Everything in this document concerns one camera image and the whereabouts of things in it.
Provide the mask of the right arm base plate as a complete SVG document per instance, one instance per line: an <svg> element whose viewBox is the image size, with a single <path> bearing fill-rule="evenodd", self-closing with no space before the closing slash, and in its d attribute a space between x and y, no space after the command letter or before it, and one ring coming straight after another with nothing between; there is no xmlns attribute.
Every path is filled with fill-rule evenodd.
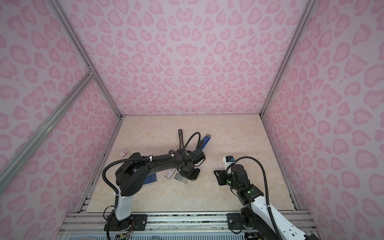
<svg viewBox="0 0 384 240"><path fill-rule="evenodd" d="M231 231L256 230L256 217L252 213L228 213L228 229Z"/></svg>

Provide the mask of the blue stapler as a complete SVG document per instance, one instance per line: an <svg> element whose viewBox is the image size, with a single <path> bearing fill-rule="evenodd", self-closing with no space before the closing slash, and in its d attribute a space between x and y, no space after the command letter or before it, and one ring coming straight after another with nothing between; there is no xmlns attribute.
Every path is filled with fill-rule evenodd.
<svg viewBox="0 0 384 240"><path fill-rule="evenodd" d="M207 134L202 140L199 141L199 145L198 145L198 148L200 148L201 150L204 149L204 147L208 144L208 142L210 141L211 139L211 135Z"/></svg>

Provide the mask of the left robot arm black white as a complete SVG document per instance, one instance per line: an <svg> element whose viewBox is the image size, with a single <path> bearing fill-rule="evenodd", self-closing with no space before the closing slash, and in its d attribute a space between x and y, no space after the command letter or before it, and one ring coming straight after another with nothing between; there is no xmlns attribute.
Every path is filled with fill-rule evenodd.
<svg viewBox="0 0 384 240"><path fill-rule="evenodd" d="M139 153L135 153L124 159L115 172L117 185L115 216L117 220L123 221L131 217L134 195L141 190L149 175L176 169L183 177L195 181L200 174L197 166L205 158L204 152L196 149L194 151L170 151L168 154L160 156L141 156Z"/></svg>

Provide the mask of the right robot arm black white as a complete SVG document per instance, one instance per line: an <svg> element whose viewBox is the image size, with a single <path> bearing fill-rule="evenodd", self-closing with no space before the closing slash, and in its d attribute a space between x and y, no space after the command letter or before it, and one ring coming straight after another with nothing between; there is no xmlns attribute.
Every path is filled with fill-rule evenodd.
<svg viewBox="0 0 384 240"><path fill-rule="evenodd" d="M240 203L244 206L240 213L240 222L229 225L230 230L257 230L268 240L318 240L315 234L306 234L297 228L267 201L267 194L251 184L242 165L233 165L231 172L215 170L214 175L220 186L227 185L236 191Z"/></svg>

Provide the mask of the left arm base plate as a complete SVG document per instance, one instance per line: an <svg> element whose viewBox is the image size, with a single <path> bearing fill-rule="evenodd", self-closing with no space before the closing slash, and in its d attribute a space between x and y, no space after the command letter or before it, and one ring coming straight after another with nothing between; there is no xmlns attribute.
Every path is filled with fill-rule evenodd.
<svg viewBox="0 0 384 240"><path fill-rule="evenodd" d="M115 213L108 216L104 231L144 231L148 215L130 215L124 220L118 220Z"/></svg>

